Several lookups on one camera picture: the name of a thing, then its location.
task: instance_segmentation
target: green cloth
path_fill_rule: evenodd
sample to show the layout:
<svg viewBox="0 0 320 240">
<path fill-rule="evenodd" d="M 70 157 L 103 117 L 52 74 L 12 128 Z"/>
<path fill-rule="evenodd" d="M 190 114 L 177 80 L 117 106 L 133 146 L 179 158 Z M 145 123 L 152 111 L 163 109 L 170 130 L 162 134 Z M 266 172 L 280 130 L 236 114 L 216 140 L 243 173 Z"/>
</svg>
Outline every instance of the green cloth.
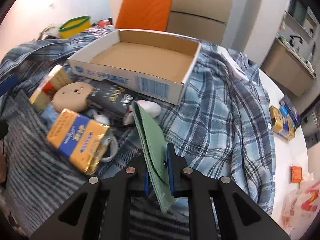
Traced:
<svg viewBox="0 0 320 240">
<path fill-rule="evenodd" d="M 137 103 L 132 103 L 133 117 L 142 144 L 153 189 L 161 211 L 166 213 L 174 203 L 169 187 L 169 174 L 166 165 L 167 142 L 155 120 Z"/>
</svg>

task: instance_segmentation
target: green rim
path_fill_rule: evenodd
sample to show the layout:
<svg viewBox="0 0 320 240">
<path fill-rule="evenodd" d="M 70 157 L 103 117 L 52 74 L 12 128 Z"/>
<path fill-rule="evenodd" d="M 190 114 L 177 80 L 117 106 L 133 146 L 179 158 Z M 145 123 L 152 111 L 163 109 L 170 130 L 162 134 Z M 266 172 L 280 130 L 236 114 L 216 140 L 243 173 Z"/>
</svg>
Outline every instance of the green rim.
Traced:
<svg viewBox="0 0 320 240">
<path fill-rule="evenodd" d="M 76 21 L 76 20 L 81 20 L 83 19 L 83 21 L 75 24 L 75 25 L 72 25 L 72 26 L 69 26 L 69 27 L 66 27 L 64 28 L 64 26 L 66 26 L 68 23 L 70 22 L 73 22 L 73 21 Z M 65 22 L 59 29 L 59 32 L 65 32 L 65 31 L 68 31 L 68 30 L 71 30 L 71 29 L 74 29 L 76 27 L 79 27 L 81 24 L 83 24 L 85 21 L 87 20 L 90 20 L 90 16 L 89 15 L 86 15 L 86 16 L 80 16 L 80 17 L 77 17 L 77 18 L 73 18 L 73 19 L 70 19 L 68 20 L 67 22 Z"/>
</svg>

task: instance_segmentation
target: black metal bracket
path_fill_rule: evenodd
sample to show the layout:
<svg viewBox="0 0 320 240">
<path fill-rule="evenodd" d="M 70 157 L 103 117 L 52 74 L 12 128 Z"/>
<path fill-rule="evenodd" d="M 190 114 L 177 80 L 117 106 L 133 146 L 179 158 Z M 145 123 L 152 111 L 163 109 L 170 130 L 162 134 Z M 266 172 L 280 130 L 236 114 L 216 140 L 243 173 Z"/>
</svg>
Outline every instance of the black metal bracket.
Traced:
<svg viewBox="0 0 320 240">
<path fill-rule="evenodd" d="M 212 179 L 187 167 L 167 146 L 170 189 L 188 197 L 190 239 L 218 239 L 213 199 L 222 240 L 285 239 L 289 236 L 229 177 Z M 143 156 L 114 177 L 91 177 L 31 236 L 30 240 L 129 239 L 131 197 L 148 195 L 150 180 Z"/>
</svg>

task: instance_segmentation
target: biscuit package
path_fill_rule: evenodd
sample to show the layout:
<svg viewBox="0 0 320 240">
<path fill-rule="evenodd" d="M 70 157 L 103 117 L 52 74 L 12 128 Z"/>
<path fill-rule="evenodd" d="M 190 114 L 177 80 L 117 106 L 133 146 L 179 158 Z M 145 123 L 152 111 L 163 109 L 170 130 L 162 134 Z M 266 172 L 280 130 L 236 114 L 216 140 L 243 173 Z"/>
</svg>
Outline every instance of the biscuit package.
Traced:
<svg viewBox="0 0 320 240">
<path fill-rule="evenodd" d="M 62 87 L 72 83 L 63 66 L 56 65 L 41 81 L 31 95 L 29 102 L 38 111 L 43 111 L 51 102 L 53 95 Z"/>
<path fill-rule="evenodd" d="M 102 139 L 109 130 L 107 125 L 64 109 L 52 125 L 47 140 L 79 170 L 92 174 L 107 150 Z"/>
</svg>

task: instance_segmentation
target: metal screw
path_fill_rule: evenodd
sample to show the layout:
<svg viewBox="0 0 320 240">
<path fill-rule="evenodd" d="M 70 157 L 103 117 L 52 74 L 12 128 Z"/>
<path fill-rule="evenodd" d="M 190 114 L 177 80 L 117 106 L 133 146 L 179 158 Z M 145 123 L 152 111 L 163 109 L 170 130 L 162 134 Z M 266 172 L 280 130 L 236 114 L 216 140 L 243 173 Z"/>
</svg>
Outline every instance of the metal screw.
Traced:
<svg viewBox="0 0 320 240">
<path fill-rule="evenodd" d="M 183 169 L 183 172 L 186 173 L 186 174 L 191 174 L 193 172 L 193 169 L 190 168 L 190 167 L 186 167 Z"/>
<path fill-rule="evenodd" d="M 231 179 L 229 177 L 227 177 L 227 176 L 221 177 L 221 182 L 222 183 L 228 184 L 228 183 L 230 183 L 230 181 L 231 181 Z"/>
<path fill-rule="evenodd" d="M 132 174 L 135 173 L 136 169 L 134 167 L 128 167 L 125 169 L 126 173 Z"/>
<path fill-rule="evenodd" d="M 91 177 L 89 179 L 89 183 L 91 183 L 91 184 L 96 184 L 98 181 L 99 181 L 99 179 L 97 177 Z"/>
</svg>

